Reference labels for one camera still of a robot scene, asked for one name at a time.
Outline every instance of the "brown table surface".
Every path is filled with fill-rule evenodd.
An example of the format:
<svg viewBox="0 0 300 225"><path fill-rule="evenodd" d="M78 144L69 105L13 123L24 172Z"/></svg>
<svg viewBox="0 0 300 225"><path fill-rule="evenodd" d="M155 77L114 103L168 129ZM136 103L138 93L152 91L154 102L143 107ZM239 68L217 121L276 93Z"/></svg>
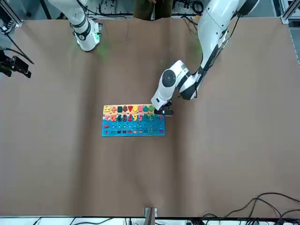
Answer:
<svg viewBox="0 0 300 225"><path fill-rule="evenodd" d="M102 138L103 105L149 103L166 68L181 59L194 72L201 60L183 19L104 23L89 53L68 21L16 29L35 65L31 79L0 82L1 215L223 216L262 192L300 198L300 68L287 25L242 18L199 97L175 100L165 136ZM253 216L275 214L259 202Z"/></svg>

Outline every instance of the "floor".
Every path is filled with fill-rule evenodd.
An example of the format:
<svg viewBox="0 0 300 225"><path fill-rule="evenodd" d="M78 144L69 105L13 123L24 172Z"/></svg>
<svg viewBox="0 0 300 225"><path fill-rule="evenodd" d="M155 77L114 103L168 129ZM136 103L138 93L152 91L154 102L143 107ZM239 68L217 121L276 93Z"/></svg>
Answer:
<svg viewBox="0 0 300 225"><path fill-rule="evenodd" d="M57 10L55 7L53 7L47 0L46 5L48 7L48 10L50 12L50 15L52 18L57 18L60 15L60 11ZM31 19L31 20L43 20L46 19L45 13L39 4L38 0L22 0L24 6L26 8L30 9L31 17L24 19ZM209 0L203 0L204 6L208 4ZM88 4L88 9L92 11L98 10L99 1L98 0L90 0ZM134 0L105 0L102 5L102 12L104 13L115 13L115 12L133 12L133 5ZM178 3L173 13L192 13L191 9L186 9L182 7L182 3ZM273 0L261 0L257 8L249 14L247 17L273 17L276 16L276 11L274 8ZM295 45L295 51L300 54L300 27L291 27L291 37L293 39L294 45ZM1 46L10 46L10 41L7 37L0 35L0 45ZM38 219L38 217L34 218L0 218L0 224L1 225L32 225L34 222ZM68 217L60 217L60 218L42 218L37 225L69 225L72 222L73 218ZM105 221L106 218L77 218L72 224L75 225L80 222L93 222L93 223L99 223L102 221ZM135 225L142 225L144 222L143 219L137 218L132 219L132 223ZM186 220L157 220L156 221L158 225L185 225ZM112 220L109 220L105 222L105 225L124 225L129 224L129 219L126 220L124 218L114 218ZM240 223L239 221L222 221L222 225L244 225L245 222ZM272 222L260 222L260 224L266 224L266 225L273 225ZM209 225L219 225L219 222L211 221L209 222Z"/></svg>

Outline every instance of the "number puzzle piece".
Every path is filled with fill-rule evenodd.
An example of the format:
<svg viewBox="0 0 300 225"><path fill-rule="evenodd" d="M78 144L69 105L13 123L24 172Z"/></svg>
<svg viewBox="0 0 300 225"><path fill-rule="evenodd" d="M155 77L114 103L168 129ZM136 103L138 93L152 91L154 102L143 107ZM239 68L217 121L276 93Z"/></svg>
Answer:
<svg viewBox="0 0 300 225"><path fill-rule="evenodd" d="M121 122L121 121L122 121L122 115L119 115L119 116L117 117L117 120L118 120L118 122Z"/></svg>
<svg viewBox="0 0 300 225"><path fill-rule="evenodd" d="M117 121L117 116L116 116L116 115L111 115L111 121L112 121L112 122Z"/></svg>

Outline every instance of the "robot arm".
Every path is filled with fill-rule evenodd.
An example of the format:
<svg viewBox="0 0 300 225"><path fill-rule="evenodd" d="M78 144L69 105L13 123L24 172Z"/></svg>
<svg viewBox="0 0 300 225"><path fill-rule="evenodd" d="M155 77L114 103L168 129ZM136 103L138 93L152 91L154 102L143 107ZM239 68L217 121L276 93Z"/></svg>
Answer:
<svg viewBox="0 0 300 225"><path fill-rule="evenodd" d="M85 5L87 0L78 0ZM49 0L70 21L80 47L88 52L99 43L99 24L86 17L86 14L76 0Z"/></svg>
<svg viewBox="0 0 300 225"><path fill-rule="evenodd" d="M165 105L172 104L172 95L177 88L185 100L196 97L209 68L213 65L217 54L228 39L228 25L235 12L239 15L249 14L259 0L211 0L198 23L198 38L202 47L202 62L196 74L191 74L182 61L175 62L160 77L158 89L151 99L156 114L168 114Z"/></svg>

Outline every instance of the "black cable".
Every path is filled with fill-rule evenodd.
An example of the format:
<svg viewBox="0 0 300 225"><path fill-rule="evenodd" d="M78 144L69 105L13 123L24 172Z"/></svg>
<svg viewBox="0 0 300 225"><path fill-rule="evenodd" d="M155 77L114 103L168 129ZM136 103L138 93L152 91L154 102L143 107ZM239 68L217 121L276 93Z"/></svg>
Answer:
<svg viewBox="0 0 300 225"><path fill-rule="evenodd" d="M42 217L40 217L38 220L36 220L32 225L36 225L41 219L42 219Z"/></svg>
<svg viewBox="0 0 300 225"><path fill-rule="evenodd" d="M102 222L100 222L100 223L92 223L92 222L80 222L80 223L73 224L73 225L80 225L80 224L93 224L93 225L99 225L99 224L105 223L106 221L108 221L108 220L111 220L111 219L113 219L113 218L109 218L109 219L107 219L107 220L104 220L104 221L102 221Z"/></svg>
<svg viewBox="0 0 300 225"><path fill-rule="evenodd" d="M11 52L17 53L17 54L21 55L22 57L26 58L25 55L23 55L22 53L20 53L20 52L14 50L14 49L11 49L11 48L5 48L4 50L5 50L5 51L11 51Z"/></svg>
<svg viewBox="0 0 300 225"><path fill-rule="evenodd" d="M291 212L300 212L300 209L285 211L279 219L282 219L286 214L291 213Z"/></svg>
<svg viewBox="0 0 300 225"><path fill-rule="evenodd" d="M235 22L235 25L234 25L234 28L233 28L233 30L232 30L232 32L231 32L230 37L233 35L234 30L235 30L235 28L236 28L236 25L238 25L238 21L239 21L240 17L241 17L241 15L238 15L238 19L237 19L236 22Z"/></svg>
<svg viewBox="0 0 300 225"><path fill-rule="evenodd" d="M273 209L273 211L274 211L274 213L275 213L276 216L277 216L277 213L279 214L279 216L281 216L281 213L279 212L278 209L275 208L275 206L271 205L270 203L268 203L267 201L265 201L265 200L263 200L263 199L261 199L261 198L259 198L259 197L257 197L256 200L259 200L259 201L261 201L261 202L263 202L263 203L266 203L268 206L270 206L270 207ZM249 215L249 218L252 216L252 213L253 213L253 211L254 211L254 207L255 207L255 205L256 205L256 200L254 201L254 204L253 204L253 207L252 207L252 209L251 209L251 213L250 213L250 215Z"/></svg>
<svg viewBox="0 0 300 225"><path fill-rule="evenodd" d="M199 10L197 10L196 8L195 8L195 6L196 5L200 5L200 7L201 7L201 10L199 11ZM196 13L196 14L198 14L198 15L202 15L202 13L203 13L203 11L204 11L204 5L203 5L203 3L201 2L201 1L194 1L193 3L192 3L192 10Z"/></svg>
<svg viewBox="0 0 300 225"><path fill-rule="evenodd" d="M217 218L217 216L213 213L205 213L202 217L206 217L206 216L209 216L209 215Z"/></svg>
<svg viewBox="0 0 300 225"><path fill-rule="evenodd" d="M292 197L290 197L290 196L284 195L284 194L282 194L282 193L278 193L278 192L266 192L266 193L262 193L262 194L260 194L260 195L258 195L258 196L256 197L256 200L255 200L255 202L254 202L254 206L255 206L255 204L256 204L256 202L257 202L257 199L260 198L261 196L264 196L264 195L280 195L280 196L286 197L286 198L288 198L288 199L290 199L290 200L293 200L293 201L295 201L295 202L300 203L299 200L297 200L297 199L295 199L295 198L292 198ZM249 217L252 216L253 210L254 210L254 208L251 210Z"/></svg>
<svg viewBox="0 0 300 225"><path fill-rule="evenodd" d="M16 46L17 49L19 49L19 51L23 54L23 57L25 59L27 59L31 64L34 64L33 61L19 48L19 46L13 41L13 39L8 35L5 34L5 36L8 37L8 39L14 44L14 46Z"/></svg>
<svg viewBox="0 0 300 225"><path fill-rule="evenodd" d="M239 211L244 210L245 208L248 207L248 205L249 205L252 201L255 201L254 206L255 206L256 202L259 200L259 201L262 201L262 202L264 202L264 203L267 203L271 208L276 209L274 206L272 206L271 204L269 204L269 203L266 202L265 200L260 199L260 197L263 196L263 195L280 195L280 196L286 197L286 198L288 198L288 199L290 199L290 200L293 200L293 201L295 201L295 202L297 202L297 203L300 203L300 200L295 199L295 198L292 198L292 197L287 196L287 195L284 195L284 194L282 194L282 193L278 193L278 192L265 192L265 193L262 193L262 194L258 195L256 198L252 198L252 199L251 199L244 207L229 212L227 215L225 215L224 217L220 218L219 220L225 219L225 218L229 217L231 214L233 214L233 213L235 213L235 212L239 212ZM294 212L294 211L300 211L300 210L299 210L299 209L296 209L296 210L289 210L289 211L286 211L285 213L283 213L283 214L280 216L280 219L281 219L284 215L286 215L287 213Z"/></svg>
<svg viewBox="0 0 300 225"><path fill-rule="evenodd" d="M76 219L76 217L73 218L72 222L70 223L70 225L72 225L72 223L74 222L74 220Z"/></svg>

